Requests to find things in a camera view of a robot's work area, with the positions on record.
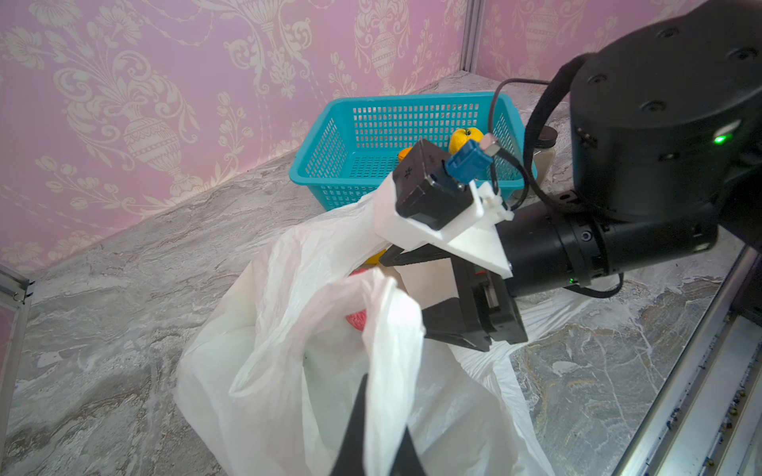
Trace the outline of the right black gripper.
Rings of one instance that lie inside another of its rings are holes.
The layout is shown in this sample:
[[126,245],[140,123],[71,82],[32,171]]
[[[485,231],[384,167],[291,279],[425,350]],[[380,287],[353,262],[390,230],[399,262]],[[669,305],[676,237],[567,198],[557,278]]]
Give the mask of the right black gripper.
[[384,267],[402,267],[452,259],[458,297],[423,311],[426,337],[474,351],[490,351],[494,342],[526,343],[529,338],[504,279],[432,244],[411,251],[392,245],[379,258]]

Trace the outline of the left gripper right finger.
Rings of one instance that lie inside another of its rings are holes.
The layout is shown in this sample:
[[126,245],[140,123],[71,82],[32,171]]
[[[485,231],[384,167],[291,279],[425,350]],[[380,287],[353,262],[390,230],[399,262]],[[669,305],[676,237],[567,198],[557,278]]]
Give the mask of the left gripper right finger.
[[408,428],[405,428],[404,436],[400,443],[390,475],[426,476],[426,472],[420,462]]

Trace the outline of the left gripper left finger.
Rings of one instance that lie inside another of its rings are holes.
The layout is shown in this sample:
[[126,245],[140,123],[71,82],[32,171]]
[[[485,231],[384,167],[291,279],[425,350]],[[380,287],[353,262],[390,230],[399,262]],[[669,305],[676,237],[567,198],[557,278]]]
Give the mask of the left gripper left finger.
[[363,451],[364,451],[364,427],[365,427],[365,393],[368,375],[364,375],[360,382],[355,398],[343,443],[337,456],[337,461],[330,476],[364,476]]

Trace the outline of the yellow banana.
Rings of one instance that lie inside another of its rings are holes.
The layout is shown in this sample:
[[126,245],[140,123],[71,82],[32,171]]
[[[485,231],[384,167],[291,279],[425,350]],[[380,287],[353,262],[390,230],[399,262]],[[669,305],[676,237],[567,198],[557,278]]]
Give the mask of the yellow banana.
[[408,154],[411,151],[412,151],[412,147],[409,147],[409,148],[406,148],[406,149],[403,149],[402,151],[400,151],[398,156],[397,156],[398,161],[402,162],[408,156]]
[[367,259],[367,260],[366,260],[366,261],[363,263],[363,267],[365,267],[365,268],[373,268],[373,267],[377,267],[377,266],[379,266],[379,265],[380,265],[380,261],[381,261],[381,258],[384,256],[384,254],[385,254],[385,253],[386,253],[386,250],[383,250],[383,251],[381,251],[381,252],[377,253],[376,255],[374,255],[374,256],[372,256],[372,257],[368,258],[368,259]]

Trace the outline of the pink dragon fruit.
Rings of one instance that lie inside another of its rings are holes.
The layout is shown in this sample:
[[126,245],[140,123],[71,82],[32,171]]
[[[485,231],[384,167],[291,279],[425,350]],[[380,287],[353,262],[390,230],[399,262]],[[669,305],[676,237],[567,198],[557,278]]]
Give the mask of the pink dragon fruit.
[[[351,276],[360,275],[365,272],[367,272],[367,268],[360,268],[351,273]],[[363,311],[359,311],[358,313],[353,313],[352,315],[347,315],[345,317],[346,321],[355,329],[359,331],[364,331],[365,325],[367,323],[367,310],[363,309]]]

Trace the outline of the white plastic bag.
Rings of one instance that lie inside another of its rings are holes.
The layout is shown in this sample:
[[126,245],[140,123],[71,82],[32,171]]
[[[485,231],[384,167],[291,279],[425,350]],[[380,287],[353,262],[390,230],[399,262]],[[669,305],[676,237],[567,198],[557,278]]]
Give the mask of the white plastic bag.
[[[414,295],[379,270],[370,198],[257,251],[178,366],[176,402],[230,475],[327,475],[364,375],[365,475],[409,429],[429,475],[550,475],[510,357],[426,339]],[[347,315],[367,310],[364,331]]]

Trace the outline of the yellow fruit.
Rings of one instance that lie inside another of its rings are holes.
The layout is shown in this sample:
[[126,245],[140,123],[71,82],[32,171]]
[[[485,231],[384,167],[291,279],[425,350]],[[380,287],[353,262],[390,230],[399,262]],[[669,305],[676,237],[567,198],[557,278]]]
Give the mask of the yellow fruit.
[[481,130],[475,127],[456,129],[456,131],[452,133],[452,136],[450,136],[448,151],[451,155],[454,155],[457,152],[460,152],[460,150],[462,150],[462,148],[464,148],[470,141],[475,141],[479,144],[483,136],[484,134]]

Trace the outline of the teal plastic basket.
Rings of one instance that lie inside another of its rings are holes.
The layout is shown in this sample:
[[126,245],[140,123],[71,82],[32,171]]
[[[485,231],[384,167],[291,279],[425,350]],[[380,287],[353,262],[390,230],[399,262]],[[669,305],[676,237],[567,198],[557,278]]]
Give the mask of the teal plastic basket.
[[290,170],[326,210],[360,200],[397,167],[398,154],[420,139],[448,149],[456,129],[486,133],[522,158],[525,127],[511,98],[500,95],[494,110],[489,92],[337,99],[323,109]]

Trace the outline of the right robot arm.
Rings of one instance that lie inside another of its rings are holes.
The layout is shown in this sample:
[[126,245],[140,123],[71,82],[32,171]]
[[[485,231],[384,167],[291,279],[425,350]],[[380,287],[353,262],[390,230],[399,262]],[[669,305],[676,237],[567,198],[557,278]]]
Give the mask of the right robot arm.
[[516,299],[704,252],[761,246],[761,5],[708,1],[547,81],[513,154],[493,133],[419,141],[374,196],[386,267],[447,259],[430,339],[528,339]]

